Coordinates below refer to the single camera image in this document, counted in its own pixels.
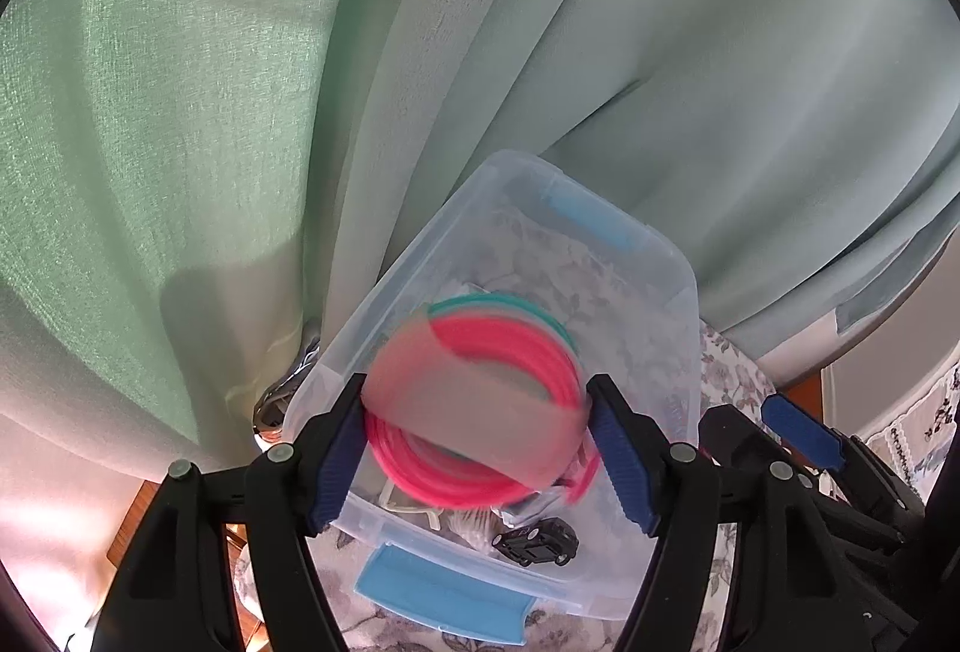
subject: black toy car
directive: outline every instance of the black toy car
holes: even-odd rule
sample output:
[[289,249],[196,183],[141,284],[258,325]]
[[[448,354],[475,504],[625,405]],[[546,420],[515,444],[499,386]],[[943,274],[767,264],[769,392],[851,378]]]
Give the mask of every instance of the black toy car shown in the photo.
[[503,533],[495,537],[491,545],[504,557],[522,567],[534,563],[565,566],[577,556],[580,542],[568,523],[553,516]]

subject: plastic storage container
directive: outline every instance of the plastic storage container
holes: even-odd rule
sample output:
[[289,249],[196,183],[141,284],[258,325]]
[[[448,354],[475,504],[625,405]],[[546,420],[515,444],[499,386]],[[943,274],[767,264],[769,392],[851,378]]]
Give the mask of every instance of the plastic storage container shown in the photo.
[[[512,151],[485,161],[367,296],[291,401],[286,438],[296,436],[311,415],[328,411],[344,379],[363,372],[378,347],[419,306],[471,289],[512,292],[546,309],[573,336],[587,377],[610,374],[632,409],[654,417],[667,438],[695,444],[699,315],[688,261],[658,232],[554,166]],[[622,620],[630,612],[653,542],[623,516],[603,469],[580,503],[556,514],[576,532],[577,556],[565,567],[529,569],[493,550],[481,553],[462,545],[449,532],[431,530],[426,516],[384,511],[377,505],[384,481],[368,450],[335,522],[380,547],[371,562],[385,545],[400,547],[405,557],[416,555],[420,563],[472,577],[484,588],[503,588],[504,596],[531,596],[560,611],[607,620]],[[410,593],[413,582],[427,578],[435,584],[434,577],[410,569]],[[392,573],[390,579],[402,581],[402,574]],[[459,596],[464,604],[472,600],[466,594],[470,584],[475,586],[472,579]],[[455,584],[440,581],[457,604]],[[489,615],[491,603],[485,599],[476,610]],[[472,634],[462,617],[448,621],[442,606],[430,610],[379,602],[424,624]],[[523,609],[532,601],[506,603]],[[508,641],[476,628],[473,634]]]

